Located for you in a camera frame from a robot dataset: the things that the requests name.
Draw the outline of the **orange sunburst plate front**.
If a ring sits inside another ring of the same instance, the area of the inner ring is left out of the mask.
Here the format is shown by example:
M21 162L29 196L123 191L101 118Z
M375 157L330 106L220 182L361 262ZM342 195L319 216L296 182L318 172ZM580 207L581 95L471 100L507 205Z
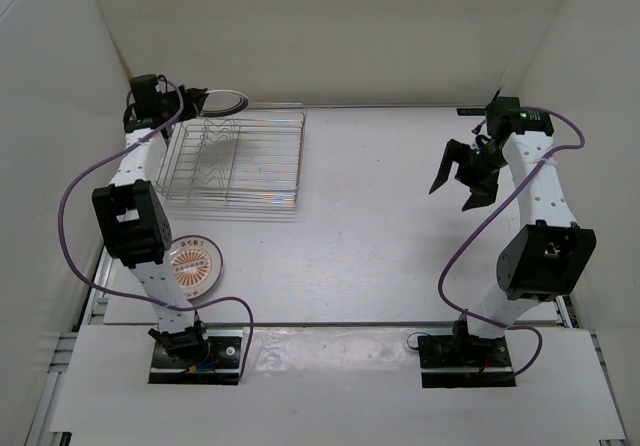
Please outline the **orange sunburst plate front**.
M223 276L222 252L205 236L186 235L174 239L169 256L176 280L190 302L213 291Z

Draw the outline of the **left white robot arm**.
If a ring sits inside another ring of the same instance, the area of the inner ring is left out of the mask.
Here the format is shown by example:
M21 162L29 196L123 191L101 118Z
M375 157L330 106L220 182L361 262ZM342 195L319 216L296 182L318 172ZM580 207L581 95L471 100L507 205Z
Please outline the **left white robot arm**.
M123 118L126 152L109 183L92 193L107 252L127 268L152 305L157 326L149 335L171 358L188 366L206 361L210 343L174 274L172 231L154 188L173 124L188 105L184 89L160 90L154 74L130 80Z

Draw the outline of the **green rimmed white plate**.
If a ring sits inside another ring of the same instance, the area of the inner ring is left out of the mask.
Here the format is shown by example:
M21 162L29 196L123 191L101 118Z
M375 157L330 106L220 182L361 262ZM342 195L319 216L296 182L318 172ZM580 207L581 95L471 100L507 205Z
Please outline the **green rimmed white plate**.
M233 116L250 105L242 92L230 89L209 89L200 112L202 117L220 118Z

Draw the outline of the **small dark label plate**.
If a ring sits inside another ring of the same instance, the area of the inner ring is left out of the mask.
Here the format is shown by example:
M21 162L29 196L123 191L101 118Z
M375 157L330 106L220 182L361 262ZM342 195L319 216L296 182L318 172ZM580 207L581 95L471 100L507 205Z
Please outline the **small dark label plate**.
M461 107L456 109L456 113L458 116L480 116L484 117L486 115L485 108L475 108L475 107Z

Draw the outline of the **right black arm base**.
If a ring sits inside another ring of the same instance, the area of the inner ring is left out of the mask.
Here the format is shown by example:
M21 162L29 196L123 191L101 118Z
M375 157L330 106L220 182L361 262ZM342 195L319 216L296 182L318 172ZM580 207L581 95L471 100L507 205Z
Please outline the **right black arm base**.
M458 344L452 335L419 335L417 348L424 389L516 386L505 338Z

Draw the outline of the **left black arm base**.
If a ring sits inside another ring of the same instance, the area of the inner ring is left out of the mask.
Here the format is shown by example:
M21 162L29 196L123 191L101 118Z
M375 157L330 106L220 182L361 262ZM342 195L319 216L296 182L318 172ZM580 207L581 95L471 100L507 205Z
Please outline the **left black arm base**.
M208 329L208 347L198 361L171 357L159 341L154 344L148 383L157 385L237 385L240 381L244 332Z

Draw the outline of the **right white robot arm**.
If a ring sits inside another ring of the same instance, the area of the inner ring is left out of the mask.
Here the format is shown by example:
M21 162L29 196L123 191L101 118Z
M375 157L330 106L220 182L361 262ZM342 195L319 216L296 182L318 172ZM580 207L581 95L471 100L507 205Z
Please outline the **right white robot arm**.
M483 339L503 337L525 312L571 293L596 247L594 231L579 226L559 179L554 157L564 148L554 142L557 113L503 96L482 112L473 144L446 144L431 188L455 178L470 191L464 210L487 207L496 202L499 175L507 169L514 190L481 225L516 203L520 229L499 254L495 283L481 302L457 309L467 331L450 339L449 353L464 366L484 355Z

